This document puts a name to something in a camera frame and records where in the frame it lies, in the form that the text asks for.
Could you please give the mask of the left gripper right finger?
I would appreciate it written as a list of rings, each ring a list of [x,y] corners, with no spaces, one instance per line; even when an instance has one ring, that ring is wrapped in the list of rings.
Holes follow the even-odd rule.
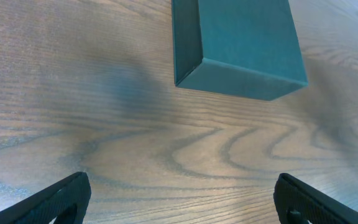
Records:
[[[358,212],[294,176],[281,173],[273,201],[281,224],[358,224]]]

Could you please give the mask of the dark green box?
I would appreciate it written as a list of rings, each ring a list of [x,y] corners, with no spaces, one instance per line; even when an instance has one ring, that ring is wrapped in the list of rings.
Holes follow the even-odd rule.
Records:
[[[308,85],[288,0],[173,0],[175,85],[271,101]]]

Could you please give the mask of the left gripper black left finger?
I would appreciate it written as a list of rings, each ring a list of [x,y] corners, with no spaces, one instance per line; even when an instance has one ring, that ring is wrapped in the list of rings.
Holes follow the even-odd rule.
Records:
[[[82,224],[91,197],[85,172],[75,172],[0,211],[0,224]]]

